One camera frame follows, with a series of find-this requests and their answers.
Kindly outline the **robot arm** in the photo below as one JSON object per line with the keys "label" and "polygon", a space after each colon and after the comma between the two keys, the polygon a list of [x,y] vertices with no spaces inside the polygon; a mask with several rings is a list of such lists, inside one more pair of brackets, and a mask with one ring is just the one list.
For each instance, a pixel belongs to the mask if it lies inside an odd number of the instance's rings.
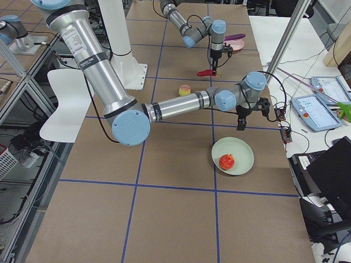
{"label": "robot arm", "polygon": [[156,15],[173,24],[182,36],[183,44],[187,48],[192,48],[198,42],[208,38],[206,58],[210,68],[200,71],[197,75],[215,77],[219,75],[218,69],[225,65],[225,63],[219,63],[222,55],[226,54],[227,59],[230,59],[233,54],[233,48],[225,44],[227,24],[224,20],[215,20],[210,16],[200,17],[196,14],[184,18],[177,9],[181,3],[183,1],[160,1],[160,11],[158,12],[155,2],[152,1],[152,8]]}
{"label": "robot arm", "polygon": [[35,1],[48,27],[59,33],[79,69],[113,122],[138,110],[146,122],[196,122],[199,111],[214,107],[215,125],[272,130],[258,103],[266,94],[253,84],[263,79],[246,9],[238,5],[134,1],[128,14],[121,1],[100,1],[111,52],[103,51],[83,1]]}

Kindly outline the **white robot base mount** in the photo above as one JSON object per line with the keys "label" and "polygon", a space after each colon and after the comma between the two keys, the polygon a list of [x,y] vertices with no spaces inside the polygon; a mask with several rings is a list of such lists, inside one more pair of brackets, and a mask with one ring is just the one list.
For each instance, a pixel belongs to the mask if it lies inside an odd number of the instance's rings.
{"label": "white robot base mount", "polygon": [[111,64],[125,89],[142,90],[147,64],[137,62],[127,30],[122,1],[100,0],[98,2],[111,48]]}

